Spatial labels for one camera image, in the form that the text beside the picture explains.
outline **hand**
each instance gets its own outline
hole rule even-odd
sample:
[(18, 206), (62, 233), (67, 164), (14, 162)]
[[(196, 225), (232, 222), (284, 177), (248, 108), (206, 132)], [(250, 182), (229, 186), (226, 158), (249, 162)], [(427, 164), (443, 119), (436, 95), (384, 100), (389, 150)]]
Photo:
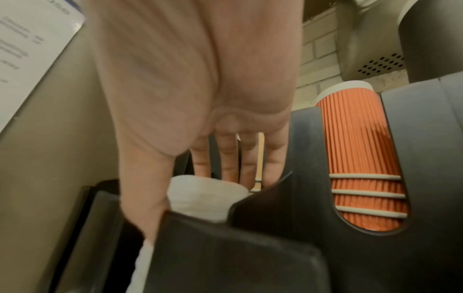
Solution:
[[(263, 185), (285, 164), (301, 48), (302, 0), (87, 0), (96, 64), (119, 147), (121, 205), (155, 241), (175, 157), (252, 188), (258, 133)], [(242, 141), (241, 176), (235, 135)]]

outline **wall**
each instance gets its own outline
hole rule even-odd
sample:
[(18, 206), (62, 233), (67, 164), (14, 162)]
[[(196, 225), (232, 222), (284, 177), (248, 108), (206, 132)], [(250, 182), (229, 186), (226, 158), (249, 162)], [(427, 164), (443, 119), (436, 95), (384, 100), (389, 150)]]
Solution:
[[(336, 55), (336, 8), (330, 8), (302, 25), (301, 66), (293, 110), (315, 106), (318, 94), (343, 81)], [(364, 81), (369, 82), (376, 92), (409, 83), (406, 70), (393, 71)]]

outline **ribbed paper cup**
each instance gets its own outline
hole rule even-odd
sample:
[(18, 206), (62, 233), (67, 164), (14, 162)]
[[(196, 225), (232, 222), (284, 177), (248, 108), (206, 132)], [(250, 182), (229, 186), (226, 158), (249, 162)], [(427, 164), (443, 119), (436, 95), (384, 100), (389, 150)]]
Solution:
[[(332, 190), (404, 194), (403, 183), (397, 180), (400, 170), (382, 103), (371, 85), (362, 81), (337, 84), (321, 93), (316, 105), (322, 110), (330, 175), (344, 177), (331, 179)], [(374, 177), (369, 174), (392, 175), (396, 180), (345, 178)], [(334, 202), (339, 210), (362, 209), (361, 213), (341, 214), (349, 222), (369, 230), (392, 230), (402, 220), (363, 211), (381, 210), (402, 216), (408, 213), (406, 201), (398, 198), (334, 194)]]

